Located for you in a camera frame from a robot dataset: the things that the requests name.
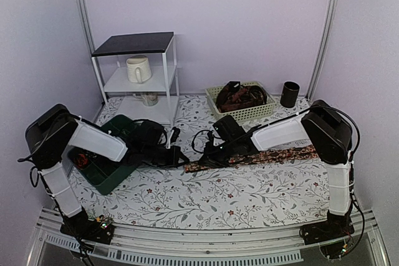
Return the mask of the cream floral patterned tie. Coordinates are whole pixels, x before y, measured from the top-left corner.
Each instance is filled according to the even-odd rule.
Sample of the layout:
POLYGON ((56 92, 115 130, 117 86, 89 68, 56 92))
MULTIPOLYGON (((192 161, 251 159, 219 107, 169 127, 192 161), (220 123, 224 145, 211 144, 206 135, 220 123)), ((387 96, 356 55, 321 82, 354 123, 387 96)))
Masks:
POLYGON ((185 173, 197 173, 214 168, 239 167, 253 164, 282 164, 293 160, 307 160, 319 158, 313 145, 293 147, 281 150, 261 151, 252 155, 236 155, 228 158, 222 164, 214 165, 212 161, 194 161, 185 165, 185 173))

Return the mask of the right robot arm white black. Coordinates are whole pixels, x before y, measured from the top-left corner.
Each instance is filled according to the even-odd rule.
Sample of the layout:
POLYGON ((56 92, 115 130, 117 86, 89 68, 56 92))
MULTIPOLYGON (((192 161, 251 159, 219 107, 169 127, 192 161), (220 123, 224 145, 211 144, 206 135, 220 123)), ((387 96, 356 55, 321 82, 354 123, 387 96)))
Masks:
POLYGON ((350 169, 357 149, 352 133, 358 132, 348 115, 317 100, 306 110, 248 131, 230 115, 218 120, 213 128, 223 142, 207 146, 198 161, 209 168, 226 167, 233 156, 259 154, 282 144, 310 140, 327 168, 329 212, 334 215, 323 223, 322 233, 334 239, 346 229, 343 216, 351 205, 350 169))

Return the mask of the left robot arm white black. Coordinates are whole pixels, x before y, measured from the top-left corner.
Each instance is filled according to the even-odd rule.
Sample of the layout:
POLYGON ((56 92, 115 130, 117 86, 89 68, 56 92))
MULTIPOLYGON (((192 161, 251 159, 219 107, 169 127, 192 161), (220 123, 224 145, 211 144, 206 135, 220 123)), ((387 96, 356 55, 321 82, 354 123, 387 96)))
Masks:
POLYGON ((101 195, 108 195, 143 164, 173 168, 189 163, 174 145, 179 134, 176 127, 167 132, 155 121, 125 115, 98 126, 56 104, 27 128, 30 153, 19 161, 37 167, 50 196, 69 218, 69 228, 79 237, 88 237, 93 225, 81 215, 84 209, 69 183, 63 158, 101 195))

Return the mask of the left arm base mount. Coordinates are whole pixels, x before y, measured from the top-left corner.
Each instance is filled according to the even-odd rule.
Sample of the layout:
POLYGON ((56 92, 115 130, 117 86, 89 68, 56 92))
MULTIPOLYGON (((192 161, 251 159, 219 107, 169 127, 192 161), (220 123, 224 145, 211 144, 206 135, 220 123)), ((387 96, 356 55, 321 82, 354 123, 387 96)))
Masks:
POLYGON ((101 215, 89 219, 84 212, 66 217, 60 228, 60 232, 65 235, 107 245, 111 244, 114 230, 111 218, 101 215))

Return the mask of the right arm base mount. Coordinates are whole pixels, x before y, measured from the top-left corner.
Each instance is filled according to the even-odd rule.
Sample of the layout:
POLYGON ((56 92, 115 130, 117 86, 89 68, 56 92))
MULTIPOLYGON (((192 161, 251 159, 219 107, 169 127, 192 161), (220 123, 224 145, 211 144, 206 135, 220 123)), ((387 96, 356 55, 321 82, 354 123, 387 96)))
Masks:
POLYGON ((303 238, 305 245, 340 239, 338 242, 320 247, 324 257, 335 260, 342 258, 352 248, 354 245, 352 234, 354 232, 349 213, 344 216, 337 216, 328 212, 326 221, 301 226, 299 235, 303 238))

